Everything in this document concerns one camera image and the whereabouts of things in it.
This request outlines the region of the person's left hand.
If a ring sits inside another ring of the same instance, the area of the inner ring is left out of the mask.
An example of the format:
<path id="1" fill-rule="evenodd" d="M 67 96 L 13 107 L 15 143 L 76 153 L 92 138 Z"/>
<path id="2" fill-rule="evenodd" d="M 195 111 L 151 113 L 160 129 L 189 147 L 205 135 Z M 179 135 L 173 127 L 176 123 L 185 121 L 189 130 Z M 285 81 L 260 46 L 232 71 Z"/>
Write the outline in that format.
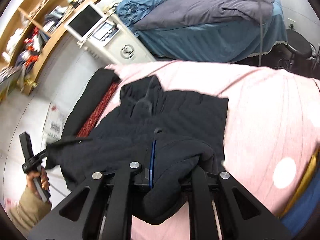
<path id="1" fill-rule="evenodd" d="M 41 167 L 41 171 L 30 171 L 26 175 L 26 180 L 27 180 L 27 188 L 33 194 L 35 194 L 37 198 L 42 200 L 42 197 L 39 191 L 39 185 L 41 186 L 41 189 L 44 191 L 49 191 L 49 186 L 50 186 L 45 168 Z"/>

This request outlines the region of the tan sleeved left forearm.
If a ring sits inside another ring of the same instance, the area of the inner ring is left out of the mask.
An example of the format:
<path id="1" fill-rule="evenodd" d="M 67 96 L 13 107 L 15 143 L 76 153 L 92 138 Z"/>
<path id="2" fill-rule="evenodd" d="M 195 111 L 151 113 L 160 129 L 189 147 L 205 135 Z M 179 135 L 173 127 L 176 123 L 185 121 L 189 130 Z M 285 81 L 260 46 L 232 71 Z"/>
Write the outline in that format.
<path id="1" fill-rule="evenodd" d="M 27 238 L 30 230 L 52 209 L 50 201 L 43 202 L 31 189 L 25 187 L 15 207 L 7 210 L 7 215 L 19 232 Z"/>

